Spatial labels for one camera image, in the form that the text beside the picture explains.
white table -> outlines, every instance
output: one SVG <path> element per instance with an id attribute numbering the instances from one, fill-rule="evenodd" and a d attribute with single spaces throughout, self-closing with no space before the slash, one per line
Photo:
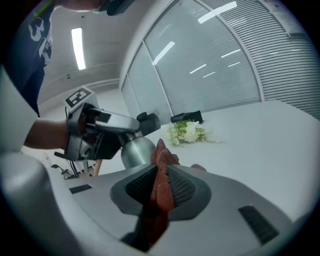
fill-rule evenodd
<path id="1" fill-rule="evenodd" d="M 147 138 L 155 144 L 162 138 L 181 165 L 199 164 L 242 182 L 293 221 L 312 209 L 320 190 L 320 121 L 280 101 L 205 112 L 202 117 L 204 127 L 212 128 L 221 143 L 174 147 L 165 136 L 166 125 Z M 103 161 L 100 175 L 123 169 L 118 152 Z"/>

ceiling light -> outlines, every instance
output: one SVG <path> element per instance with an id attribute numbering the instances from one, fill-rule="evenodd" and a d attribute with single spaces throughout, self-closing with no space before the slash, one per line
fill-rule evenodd
<path id="1" fill-rule="evenodd" d="M 232 65 L 230 65 L 230 66 L 228 66 L 228 67 L 232 67 L 232 66 L 237 65 L 237 64 L 239 64 L 239 63 L 240 63 L 240 62 L 234 63 L 234 64 L 232 64 Z"/>
<path id="2" fill-rule="evenodd" d="M 82 45 L 82 28 L 75 28 L 71 30 L 72 43 L 74 49 L 74 55 L 76 63 L 79 70 L 84 70 L 86 68 L 85 57 L 84 57 L 84 48 Z"/>
<path id="3" fill-rule="evenodd" d="M 227 57 L 227 56 L 229 56 L 229 55 L 231 55 L 231 54 L 234 54 L 234 53 L 236 53 L 236 52 L 239 52 L 239 51 L 241 51 L 241 49 L 238 49 L 238 50 L 234 50 L 234 51 L 232 51 L 232 52 L 229 52 L 229 53 L 227 53 L 226 55 L 221 56 L 221 58 Z"/>
<path id="4" fill-rule="evenodd" d="M 212 75 L 212 74 L 214 74 L 214 73 L 216 73 L 216 72 L 212 72 L 212 73 L 210 73 L 210 74 L 207 74 L 207 75 L 205 75 L 203 78 L 206 78 L 206 77 L 208 77 L 208 76 L 210 76 L 210 75 Z"/>
<path id="5" fill-rule="evenodd" d="M 198 67 L 198 68 L 196 68 L 195 70 L 193 70 L 193 71 L 191 71 L 190 72 L 190 74 L 192 74 L 192 73 L 194 73 L 194 72 L 196 72 L 197 70 L 199 70 L 199 69 L 202 69 L 203 67 L 205 67 L 207 64 L 204 64 L 204 65 L 202 65 L 202 66 L 200 66 L 200 67 Z"/>
<path id="6" fill-rule="evenodd" d="M 198 22 L 200 24 L 206 22 L 207 20 L 210 20 L 211 18 L 213 18 L 214 16 L 216 15 L 219 15 L 219 14 L 222 14 L 226 11 L 229 11 L 233 8 L 237 7 L 237 2 L 236 1 L 233 1 L 233 2 L 230 2 L 230 3 L 227 3 L 221 7 L 218 7 L 214 10 L 212 10 L 211 12 L 203 15 L 201 18 L 198 19 Z"/>
<path id="7" fill-rule="evenodd" d="M 175 42 L 170 42 L 167 44 L 166 47 L 164 47 L 164 49 L 159 53 L 159 55 L 157 57 L 155 57 L 154 61 L 153 61 L 153 64 L 156 65 L 160 60 L 161 58 L 175 45 L 176 43 Z"/>

red towel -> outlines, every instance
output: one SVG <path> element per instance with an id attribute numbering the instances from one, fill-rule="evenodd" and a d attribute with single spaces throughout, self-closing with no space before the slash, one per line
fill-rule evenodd
<path id="1" fill-rule="evenodd" d="M 152 152 L 151 162 L 156 164 L 157 173 L 149 204 L 144 207 L 142 217 L 142 230 L 150 247 L 166 231 L 169 225 L 168 213 L 175 208 L 167 165 L 179 165 L 179 158 L 166 148 L 162 139 L 159 139 Z M 198 164 L 194 164 L 192 167 L 206 171 Z"/>

glass wall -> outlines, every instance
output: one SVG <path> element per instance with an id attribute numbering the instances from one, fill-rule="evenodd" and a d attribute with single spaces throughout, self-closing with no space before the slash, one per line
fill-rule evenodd
<path id="1" fill-rule="evenodd" d="M 174 115 L 260 101 L 243 49 L 217 17 L 193 0 L 179 1 L 145 39 Z"/>
<path id="2" fill-rule="evenodd" d="M 130 84 L 128 76 L 126 76 L 124 80 L 123 87 L 121 89 L 124 102 L 128 108 L 129 114 L 132 118 L 137 118 L 137 115 L 141 113 L 138 102 L 136 100 L 136 97 L 134 95 L 134 91 L 132 89 L 132 86 Z"/>
<path id="3" fill-rule="evenodd" d="M 230 0 L 201 0 L 213 10 Z M 222 19 L 256 66 L 266 101 L 282 101 L 320 120 L 319 54 L 281 1 L 237 0 Z"/>
<path id="4" fill-rule="evenodd" d="M 161 124 L 170 123 L 170 107 L 148 50 L 141 45 L 129 69 L 128 77 L 141 112 L 154 113 Z"/>

black object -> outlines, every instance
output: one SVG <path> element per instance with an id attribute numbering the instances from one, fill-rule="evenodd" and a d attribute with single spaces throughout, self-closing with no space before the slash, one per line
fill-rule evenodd
<path id="1" fill-rule="evenodd" d="M 105 132 L 100 140 L 96 140 L 95 149 L 101 148 L 103 150 L 98 150 L 96 153 L 96 159 L 112 159 L 118 150 L 121 148 L 121 143 L 117 133 Z"/>
<path id="2" fill-rule="evenodd" d="M 71 177 L 74 177 L 73 175 L 71 175 L 68 171 L 68 169 L 62 169 L 59 165 L 57 165 L 57 164 L 53 164 L 53 165 L 51 165 L 51 168 L 54 168 L 54 169 L 57 169 L 57 168 L 60 168 L 61 169 L 61 175 L 64 175 L 64 174 L 68 174 L 69 175 L 69 177 L 68 178 L 66 178 L 66 180 L 68 180 L 68 179 L 70 179 Z"/>
<path id="3" fill-rule="evenodd" d="M 89 190 L 89 189 L 92 189 L 92 186 L 90 186 L 88 184 L 69 188 L 71 194 L 76 194 L 76 193 L 79 193 L 79 192 L 82 192 L 82 191 L 86 191 L 86 190 Z"/>
<path id="4" fill-rule="evenodd" d="M 196 112 L 181 113 L 171 117 L 170 120 L 171 120 L 171 123 L 173 124 L 179 123 L 181 121 L 186 121 L 186 120 L 192 120 L 194 122 L 199 122 L 200 124 L 204 121 L 202 119 L 200 110 Z"/>
<path id="5" fill-rule="evenodd" d="M 136 119 L 140 122 L 140 130 L 143 136 L 161 128 L 160 120 L 154 113 L 147 114 L 147 112 L 143 112 L 139 114 Z"/>
<path id="6" fill-rule="evenodd" d="M 123 213 L 140 216 L 150 200 L 156 174 L 157 166 L 151 164 L 120 180 L 110 190 L 112 201 Z M 195 218 L 211 199 L 209 186 L 173 165 L 168 165 L 168 177 L 174 200 L 174 209 L 168 214 L 169 221 Z"/>
<path id="7" fill-rule="evenodd" d="M 252 205 L 238 209 L 246 223 L 250 226 L 254 234 L 264 245 L 274 239 L 279 232 L 269 223 L 269 221 Z"/>
<path id="8" fill-rule="evenodd" d="M 105 12 L 109 16 L 123 14 L 135 0 L 106 0 L 99 9 L 99 12 Z"/>
<path id="9" fill-rule="evenodd" d="M 136 248 L 142 252 L 147 252 L 150 249 L 150 246 L 142 228 L 142 215 L 139 217 L 135 225 L 134 231 L 122 237 L 121 242 L 133 248 Z"/>

